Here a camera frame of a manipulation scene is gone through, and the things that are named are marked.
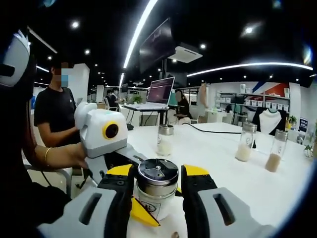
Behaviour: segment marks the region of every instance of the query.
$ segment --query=jar with milk tea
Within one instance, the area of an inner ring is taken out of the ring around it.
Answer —
[[[249,122],[242,124],[240,142],[235,156],[237,160],[243,162],[249,160],[256,133],[257,125]]]
[[[283,130],[276,130],[271,152],[265,168],[270,172],[276,172],[283,157],[288,133]]]
[[[168,156],[172,153],[174,127],[172,125],[159,125],[157,154]]]

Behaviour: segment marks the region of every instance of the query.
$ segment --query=metal jar lid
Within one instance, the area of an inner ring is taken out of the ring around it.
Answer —
[[[287,136],[288,136],[288,133],[286,131],[277,129],[275,132],[275,139],[277,140],[287,141]]]
[[[137,181],[143,185],[170,186],[178,181],[178,167],[169,160],[148,159],[138,166]]]
[[[244,122],[242,124],[242,130],[246,132],[252,132],[255,133],[257,131],[257,125],[250,123],[250,122]]]
[[[159,125],[158,133],[161,135],[173,135],[174,127],[172,125]]]

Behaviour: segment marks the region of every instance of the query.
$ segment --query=gold bracelet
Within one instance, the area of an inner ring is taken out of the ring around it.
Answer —
[[[44,156],[44,161],[46,163],[46,165],[49,167],[48,163],[47,163],[47,155],[48,155],[48,152],[49,150],[52,149],[52,147],[50,147],[46,152],[45,152],[45,156]]]

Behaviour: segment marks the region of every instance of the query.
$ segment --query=yellow ring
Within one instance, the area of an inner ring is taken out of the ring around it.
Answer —
[[[119,125],[115,122],[115,121],[108,121],[108,123],[107,124],[105,124],[104,126],[103,126],[103,137],[106,139],[106,140],[112,140],[112,139],[114,139],[115,137],[113,137],[113,138],[108,138],[107,136],[106,136],[106,130],[107,130],[107,128],[108,128],[108,126],[110,126],[110,125],[112,125],[112,124],[115,124],[115,125],[117,125],[117,127],[118,127],[118,133],[119,133]]]

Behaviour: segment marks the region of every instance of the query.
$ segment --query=black ceiling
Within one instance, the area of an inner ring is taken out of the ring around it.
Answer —
[[[77,1],[57,0],[50,8],[34,15],[29,26],[51,45],[58,54],[74,63],[90,68],[89,87],[103,84],[118,85],[124,60],[135,28],[148,0]],[[168,17],[172,21],[174,37],[199,47],[203,57],[184,64],[167,62],[167,71],[197,72],[245,62],[292,62],[303,64],[304,46],[301,29],[286,14],[277,0],[158,0],[141,31],[132,54],[124,82],[143,82],[147,87],[159,76],[160,63],[145,73],[139,72],[140,44]],[[80,26],[71,29],[71,22]],[[243,36],[246,26],[257,24],[250,35]],[[55,54],[30,36],[31,52],[38,65],[50,67],[48,56]],[[90,49],[90,55],[84,51]],[[309,86],[312,71],[284,66],[228,69],[191,77],[191,86],[224,81],[292,81]],[[37,82],[49,83],[50,74],[38,72]]]

